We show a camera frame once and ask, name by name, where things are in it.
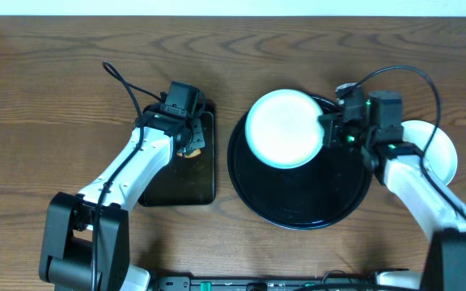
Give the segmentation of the orange sponge with green pad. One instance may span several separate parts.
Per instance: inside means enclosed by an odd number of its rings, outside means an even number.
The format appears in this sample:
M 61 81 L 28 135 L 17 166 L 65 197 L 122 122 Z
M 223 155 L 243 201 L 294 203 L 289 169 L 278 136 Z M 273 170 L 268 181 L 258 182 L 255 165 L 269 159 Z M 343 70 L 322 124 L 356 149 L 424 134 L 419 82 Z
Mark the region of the orange sponge with green pad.
M 200 154 L 201 154 L 201 150 L 196 149 L 196 150 L 187 150 L 185 152 L 178 152 L 177 156 L 181 158 L 195 158 L 196 156 Z

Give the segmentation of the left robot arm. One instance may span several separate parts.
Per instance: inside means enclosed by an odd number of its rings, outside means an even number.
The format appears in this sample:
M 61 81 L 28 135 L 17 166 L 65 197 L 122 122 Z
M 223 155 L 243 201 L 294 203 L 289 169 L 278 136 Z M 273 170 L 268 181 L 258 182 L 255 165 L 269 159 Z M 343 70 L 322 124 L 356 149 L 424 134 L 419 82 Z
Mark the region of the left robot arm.
M 129 213 L 178 152 L 214 144 L 214 116 L 145 112 L 125 148 L 78 194 L 48 207 L 39 277 L 60 290 L 145 290 L 150 273 L 130 263 Z

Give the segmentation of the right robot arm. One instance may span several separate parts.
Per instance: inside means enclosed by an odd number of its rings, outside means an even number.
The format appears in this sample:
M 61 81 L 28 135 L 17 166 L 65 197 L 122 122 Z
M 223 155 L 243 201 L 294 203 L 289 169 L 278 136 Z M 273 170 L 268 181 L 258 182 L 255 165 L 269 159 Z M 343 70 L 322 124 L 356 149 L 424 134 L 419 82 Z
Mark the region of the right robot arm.
M 454 146 L 437 126 L 397 116 L 319 116 L 324 146 L 348 146 L 411 212 L 430 242 L 421 290 L 466 290 L 466 204 L 448 187 Z

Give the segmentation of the light blue plate with sauce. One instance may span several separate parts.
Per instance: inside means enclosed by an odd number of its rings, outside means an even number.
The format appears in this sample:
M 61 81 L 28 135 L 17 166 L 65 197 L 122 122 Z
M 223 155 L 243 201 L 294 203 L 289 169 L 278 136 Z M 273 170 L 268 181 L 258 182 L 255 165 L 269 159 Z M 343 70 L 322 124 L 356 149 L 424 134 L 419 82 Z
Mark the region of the light blue plate with sauce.
M 320 105 L 302 91 L 271 91 L 248 112 L 244 126 L 248 147 L 270 167 L 300 167 L 323 147 L 325 130 L 318 121 L 323 114 Z

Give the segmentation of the pale green plate with sauce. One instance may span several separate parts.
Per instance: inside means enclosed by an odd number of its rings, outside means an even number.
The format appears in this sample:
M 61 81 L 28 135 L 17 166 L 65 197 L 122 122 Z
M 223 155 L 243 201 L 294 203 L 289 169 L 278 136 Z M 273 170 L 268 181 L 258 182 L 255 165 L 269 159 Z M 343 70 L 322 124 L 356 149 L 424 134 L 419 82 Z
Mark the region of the pale green plate with sauce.
M 404 128 L 403 140 L 424 150 L 434 125 L 423 120 L 407 120 L 401 125 Z M 446 185 L 453 180 L 457 171 L 458 157 L 453 142 L 441 129 L 436 130 L 426 152 L 426 159 L 434 173 Z

